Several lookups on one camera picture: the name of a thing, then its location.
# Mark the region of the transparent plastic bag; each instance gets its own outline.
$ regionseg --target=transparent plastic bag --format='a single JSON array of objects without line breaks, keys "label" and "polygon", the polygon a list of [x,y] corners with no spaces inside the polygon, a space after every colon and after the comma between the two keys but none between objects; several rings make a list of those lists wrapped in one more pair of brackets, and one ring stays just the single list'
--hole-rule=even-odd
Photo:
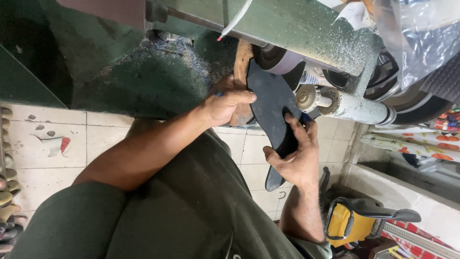
[{"label": "transparent plastic bag", "polygon": [[460,49],[460,0],[374,0],[377,30],[405,90]]}]

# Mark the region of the dark green shirt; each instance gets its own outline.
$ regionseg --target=dark green shirt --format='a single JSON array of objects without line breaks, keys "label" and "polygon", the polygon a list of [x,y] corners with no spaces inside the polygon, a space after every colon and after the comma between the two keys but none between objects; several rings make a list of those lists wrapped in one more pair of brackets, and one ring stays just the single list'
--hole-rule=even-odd
[{"label": "dark green shirt", "polygon": [[70,186],[47,199],[11,259],[312,258],[317,245],[284,235],[252,200],[228,146],[206,132],[139,189]]}]

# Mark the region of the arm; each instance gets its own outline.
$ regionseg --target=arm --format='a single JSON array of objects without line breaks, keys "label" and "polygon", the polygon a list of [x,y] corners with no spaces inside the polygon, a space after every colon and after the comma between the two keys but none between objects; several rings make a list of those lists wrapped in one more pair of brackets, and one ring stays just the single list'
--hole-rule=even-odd
[{"label": "arm", "polygon": [[317,124],[302,126],[290,114],[285,120],[299,141],[299,148],[281,159],[271,147],[264,147],[265,158],[286,181],[294,184],[284,205],[280,229],[283,233],[314,243],[325,241],[319,209]]},{"label": "arm", "polygon": [[[223,78],[216,87],[233,89],[233,75]],[[102,182],[124,192],[135,190],[205,130],[229,122],[238,103],[256,100],[249,91],[222,93],[209,95],[190,112],[151,131],[122,140],[92,161],[73,184]]]}]

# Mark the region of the man's right hand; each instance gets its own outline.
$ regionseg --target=man's right hand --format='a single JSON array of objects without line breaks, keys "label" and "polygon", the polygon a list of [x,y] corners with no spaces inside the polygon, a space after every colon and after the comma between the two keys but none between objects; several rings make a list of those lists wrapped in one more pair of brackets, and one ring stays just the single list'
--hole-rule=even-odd
[{"label": "man's right hand", "polygon": [[289,113],[284,119],[291,126],[299,147],[284,159],[272,147],[264,147],[265,159],[286,181],[299,188],[318,188],[318,126],[311,121],[304,127]]}]

